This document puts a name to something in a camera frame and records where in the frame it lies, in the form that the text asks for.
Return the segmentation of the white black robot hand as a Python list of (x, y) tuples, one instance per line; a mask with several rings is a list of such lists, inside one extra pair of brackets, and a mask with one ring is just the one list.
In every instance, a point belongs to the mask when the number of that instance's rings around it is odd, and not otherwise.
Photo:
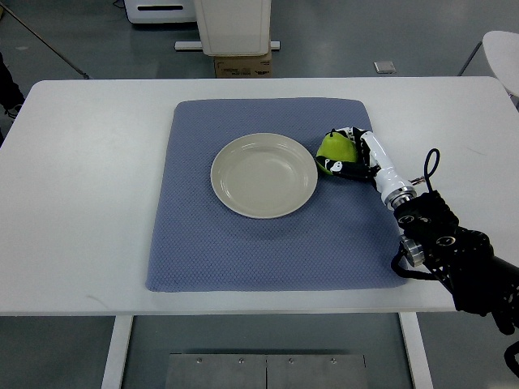
[(417, 194), (413, 185), (397, 173), (394, 163), (373, 132), (354, 126), (350, 128), (353, 133), (350, 139), (355, 143), (358, 162), (346, 162), (339, 172), (332, 175), (370, 182), (380, 193), (384, 205), (391, 210), (416, 198)]

